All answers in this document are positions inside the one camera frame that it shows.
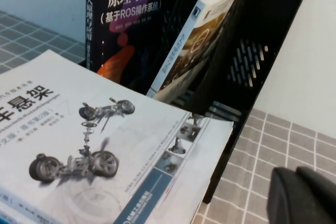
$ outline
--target grid-patterned tablecloth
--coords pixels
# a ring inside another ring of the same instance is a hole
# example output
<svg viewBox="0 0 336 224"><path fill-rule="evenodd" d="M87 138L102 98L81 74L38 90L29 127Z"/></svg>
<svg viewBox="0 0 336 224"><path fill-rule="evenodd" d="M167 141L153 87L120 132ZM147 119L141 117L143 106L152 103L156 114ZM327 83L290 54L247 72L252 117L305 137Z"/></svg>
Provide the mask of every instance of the grid-patterned tablecloth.
<svg viewBox="0 0 336 224"><path fill-rule="evenodd" d="M83 43L0 10L0 73L48 49L75 63L85 57Z"/></svg>
<svg viewBox="0 0 336 224"><path fill-rule="evenodd" d="M336 139L253 110L209 205L194 224L268 223L266 204L276 166L308 166L336 183Z"/></svg>

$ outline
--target book cover image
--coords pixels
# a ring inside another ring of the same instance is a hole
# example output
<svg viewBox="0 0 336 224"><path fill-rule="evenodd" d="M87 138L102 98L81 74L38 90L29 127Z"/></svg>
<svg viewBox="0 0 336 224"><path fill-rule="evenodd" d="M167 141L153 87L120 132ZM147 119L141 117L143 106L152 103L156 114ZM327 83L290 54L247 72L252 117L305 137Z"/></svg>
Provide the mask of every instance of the book cover image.
<svg viewBox="0 0 336 224"><path fill-rule="evenodd" d="M198 0L157 73L147 96L171 102L191 84L208 62L223 32L234 0Z"/></svg>
<svg viewBox="0 0 336 224"><path fill-rule="evenodd" d="M161 0L87 0L86 64L124 86L144 74L160 45Z"/></svg>
<svg viewBox="0 0 336 224"><path fill-rule="evenodd" d="M214 39L214 35L219 31L225 15L226 13L222 13L218 17L215 17L200 27L195 27L192 30L160 90L164 89L174 80L194 68L207 56L202 54L204 48L206 48Z"/></svg>
<svg viewBox="0 0 336 224"><path fill-rule="evenodd" d="M52 51L0 79L2 203L36 223L190 223L232 122L155 101Z"/></svg>

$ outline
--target car suspension illustration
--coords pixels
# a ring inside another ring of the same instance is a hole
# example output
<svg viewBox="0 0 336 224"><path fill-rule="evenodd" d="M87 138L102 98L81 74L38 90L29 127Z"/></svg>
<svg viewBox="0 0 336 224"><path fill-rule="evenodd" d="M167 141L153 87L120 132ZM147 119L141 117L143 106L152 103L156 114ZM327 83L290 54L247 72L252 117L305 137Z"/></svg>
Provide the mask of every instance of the car suspension illustration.
<svg viewBox="0 0 336 224"><path fill-rule="evenodd" d="M67 165L64 165L55 157L38 154L29 167L29 174L34 180L51 183L55 179L67 175L86 177L91 173L106 178L116 175L119 161L111 152L104 150L108 138L102 142L99 151L92 153L88 146L89 136L93 133L91 129L96 127L97 124L83 122L82 125L86 128L86 131L84 132L84 148L78 150L81 157L73 158L69 156Z"/></svg>
<svg viewBox="0 0 336 224"><path fill-rule="evenodd" d="M198 115L198 114L194 114L194 113L192 113L191 116L189 116L188 119L193 119L193 124L194 124L194 126L198 126L198 121L199 121L200 119L203 119L203 118L204 118L203 115Z"/></svg>
<svg viewBox="0 0 336 224"><path fill-rule="evenodd" d="M107 118L101 129L101 131L103 131L109 118L113 115L121 115L124 117L125 115L133 114L135 111L134 105L128 100L120 100L117 102L115 99L110 98L110 101L114 104L96 108L89 106L87 103L83 103L84 107L79 109L79 115L85 120L97 124L99 124L103 118Z"/></svg>
<svg viewBox="0 0 336 224"><path fill-rule="evenodd" d="M183 148L182 143L178 137L175 138L175 144L168 149L175 154L185 154L186 150Z"/></svg>

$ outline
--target tire illustration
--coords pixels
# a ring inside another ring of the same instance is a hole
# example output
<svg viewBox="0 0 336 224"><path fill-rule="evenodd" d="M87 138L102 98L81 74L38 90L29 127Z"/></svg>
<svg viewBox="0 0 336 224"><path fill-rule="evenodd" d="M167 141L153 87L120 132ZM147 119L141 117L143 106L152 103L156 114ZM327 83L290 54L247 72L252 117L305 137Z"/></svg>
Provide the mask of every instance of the tire illustration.
<svg viewBox="0 0 336 224"><path fill-rule="evenodd" d="M30 164L29 175L31 176L32 179L40 181L40 179L39 179L39 177L36 173L36 167L37 167L38 162L40 162L40 161L36 159Z"/></svg>
<svg viewBox="0 0 336 224"><path fill-rule="evenodd" d="M96 118L94 115L94 112L90 111L86 107L81 107L78 112L79 112L79 115L85 120L91 121Z"/></svg>
<svg viewBox="0 0 336 224"><path fill-rule="evenodd" d="M35 169L38 180L44 183L53 182L54 172L60 165L60 161L54 157L45 157L43 161L38 161Z"/></svg>
<svg viewBox="0 0 336 224"><path fill-rule="evenodd" d="M94 158L94 175L105 178L112 178L116 175L119 161L111 152L94 152L92 153L92 157Z"/></svg>
<svg viewBox="0 0 336 224"><path fill-rule="evenodd" d="M121 108L124 114L133 114L135 112L135 106L128 100L121 100L117 102L117 105Z"/></svg>

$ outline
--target wheel illustration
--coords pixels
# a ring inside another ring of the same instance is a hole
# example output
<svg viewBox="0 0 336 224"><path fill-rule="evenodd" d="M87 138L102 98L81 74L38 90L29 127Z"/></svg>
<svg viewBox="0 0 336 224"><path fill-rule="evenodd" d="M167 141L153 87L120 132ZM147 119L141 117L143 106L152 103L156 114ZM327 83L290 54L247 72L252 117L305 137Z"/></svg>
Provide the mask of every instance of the wheel illustration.
<svg viewBox="0 0 336 224"><path fill-rule="evenodd" d="M95 116L94 113L95 113L95 109L89 107L88 105L87 105L86 107L81 107L81 108L79 109L79 115L80 115L82 118L84 118L84 119L86 119L86 120L88 120L88 121L93 120L93 119L96 118L96 116Z"/></svg>
<svg viewBox="0 0 336 224"><path fill-rule="evenodd" d="M121 108L121 111L124 114L133 114L135 111L135 106L128 100L118 101L117 105Z"/></svg>
<svg viewBox="0 0 336 224"><path fill-rule="evenodd" d="M51 183L56 178L56 170L61 165L60 161L54 157L45 157L43 161L38 161L36 165L36 176L39 181Z"/></svg>
<svg viewBox="0 0 336 224"><path fill-rule="evenodd" d="M46 158L47 158L46 155L43 154L43 153L40 153L40 154L37 154L37 155L36 155L36 159L37 159L38 161L43 161L43 160L45 160Z"/></svg>
<svg viewBox="0 0 336 224"><path fill-rule="evenodd" d="M38 162L40 162L40 161L36 159L30 164L29 175L32 177L32 179L40 181L40 179L39 179L39 177L36 173L36 167L37 167Z"/></svg>
<svg viewBox="0 0 336 224"><path fill-rule="evenodd" d="M91 122L83 122L82 125L87 128L93 128L97 126L97 124Z"/></svg>
<svg viewBox="0 0 336 224"><path fill-rule="evenodd" d="M94 175L106 178L111 178L116 175L119 161L111 152L94 152L92 157L94 158Z"/></svg>

